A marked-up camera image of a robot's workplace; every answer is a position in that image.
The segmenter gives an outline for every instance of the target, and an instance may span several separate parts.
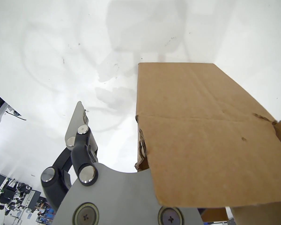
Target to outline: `black plastic arm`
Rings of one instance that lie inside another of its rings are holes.
[[[87,133],[83,135],[77,133],[75,136],[75,143],[71,152],[73,167],[78,178],[81,170],[86,166],[93,166],[96,171],[95,177],[91,182],[89,183],[81,182],[81,184],[85,186],[93,185],[98,179],[98,170],[93,164],[97,162],[97,156],[96,156],[97,150],[94,153],[92,152],[92,148],[89,143],[90,136],[92,137],[90,129],[87,131]]]
[[[72,186],[68,173],[71,166],[71,151],[65,148],[52,166],[55,170],[53,179],[49,182],[42,181],[44,193],[55,213]]]

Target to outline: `black cable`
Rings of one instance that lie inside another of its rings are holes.
[[[22,118],[20,118],[20,117],[18,117],[18,116],[16,116],[16,115],[14,115],[14,114],[12,114],[12,113],[10,113],[10,112],[8,112],[8,111],[6,111],[8,114],[10,114],[10,115],[13,115],[13,116],[15,116],[15,117],[17,117],[17,118],[19,118],[19,119],[22,119]]]

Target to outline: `silver bolt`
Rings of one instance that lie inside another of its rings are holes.
[[[48,167],[45,169],[41,175],[41,180],[44,182],[49,182],[50,180],[53,179],[55,175],[55,170],[52,167]]]
[[[158,215],[159,225],[182,225],[183,217],[177,208],[162,207]]]
[[[66,141],[66,147],[67,147],[69,150],[72,150],[72,149],[73,149],[74,144],[75,144],[75,137],[74,137],[74,136],[70,137],[70,138]]]
[[[78,225],[92,225],[96,217],[96,212],[92,207],[84,207],[77,215],[77,223]]]
[[[99,223],[99,210],[92,203],[80,205],[74,212],[74,225],[97,225]]]
[[[79,174],[79,180],[82,183],[89,183],[91,182],[96,174],[96,170],[94,169],[93,166],[86,166],[85,168],[83,168]]]
[[[77,130],[78,134],[80,135],[87,133],[87,131],[88,131],[88,126],[86,124],[80,126]]]

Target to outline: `corrugated cardboard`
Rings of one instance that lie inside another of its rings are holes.
[[[276,135],[281,141],[281,121],[274,125]],[[231,208],[237,225],[281,225],[281,202]]]
[[[136,118],[161,205],[281,201],[281,127],[216,65],[139,64]]]

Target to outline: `cardboard box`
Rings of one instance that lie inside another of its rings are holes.
[[[281,208],[281,122],[216,65],[140,63],[136,120],[161,205],[241,206],[238,225]]]

